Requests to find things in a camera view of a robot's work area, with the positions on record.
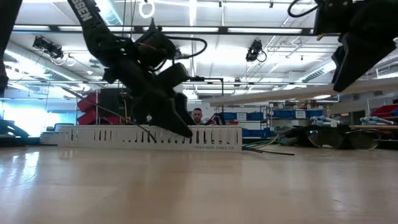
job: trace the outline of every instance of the white ring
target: white ring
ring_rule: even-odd
[[[146,4],[150,4],[151,9],[152,9],[152,10],[150,11],[150,13],[147,14],[147,15],[145,15],[145,14],[144,14],[144,11],[142,10],[142,7],[144,7],[144,5],[146,5]],[[147,19],[147,18],[152,17],[152,16],[155,14],[155,3],[152,2],[152,1],[148,1],[148,3],[145,3],[145,1],[141,1],[141,2],[139,3],[139,14],[140,14],[141,17],[144,18],[144,19]]]

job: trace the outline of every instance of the white cable tray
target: white cable tray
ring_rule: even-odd
[[[59,147],[158,149],[183,151],[240,152],[242,127],[190,126],[192,138],[185,138],[156,126],[78,125],[60,126]]]

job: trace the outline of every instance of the man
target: man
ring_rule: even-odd
[[[202,113],[200,108],[195,108],[192,111],[193,122],[195,125],[204,125],[201,121]]]

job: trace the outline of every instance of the wooden floor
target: wooden floor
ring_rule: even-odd
[[[0,223],[397,223],[398,151],[288,150],[3,148]]]

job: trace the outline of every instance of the ceiling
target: ceiling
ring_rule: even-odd
[[[275,1],[270,8],[270,1],[222,1],[219,0],[153,0],[155,12],[153,18],[160,26],[234,26],[234,27],[299,27],[312,28],[315,13],[310,13],[301,18],[292,18],[287,15],[287,8],[292,0]],[[134,0],[96,0],[102,11],[103,18],[109,25],[121,26],[148,26],[151,18],[143,18],[139,12],[140,2]],[[312,0],[300,1],[294,7],[294,12],[303,12],[315,5]],[[150,12],[150,5],[144,5],[143,13]],[[17,25],[70,25],[79,26],[78,20],[66,0],[24,0],[16,21]],[[175,36],[191,36],[187,33]],[[41,32],[41,31],[15,31],[11,35],[11,42],[28,52],[42,56],[50,61],[50,57],[32,47],[35,37],[45,39],[61,45],[65,53],[70,54],[76,62],[73,66],[61,65],[63,69],[76,75],[74,80],[101,80],[103,66],[90,67],[89,62],[93,57],[87,51],[85,41],[81,33]],[[141,34],[132,35],[138,39]],[[190,75],[203,77],[223,77],[233,81],[240,78],[248,82],[300,82],[300,78],[308,75],[314,68],[325,65],[330,61],[330,56],[339,46],[337,37],[324,37],[317,40],[314,36],[294,35],[214,35],[195,34],[194,37],[205,39],[208,48],[201,55],[193,58],[193,61],[181,62],[190,71]],[[259,39],[263,47],[268,45],[266,52],[268,58],[264,63],[247,63],[245,60],[248,47],[254,39]],[[201,43],[189,41],[174,41],[183,53],[190,54],[192,45],[196,50],[202,48]],[[331,80],[330,71],[322,74],[322,77],[312,81],[328,83]],[[92,88],[104,87],[104,85],[91,86]],[[219,86],[197,85],[186,86],[187,90],[193,89],[217,89]],[[228,88],[242,89],[241,93],[250,91],[269,91],[275,86],[227,86]]]

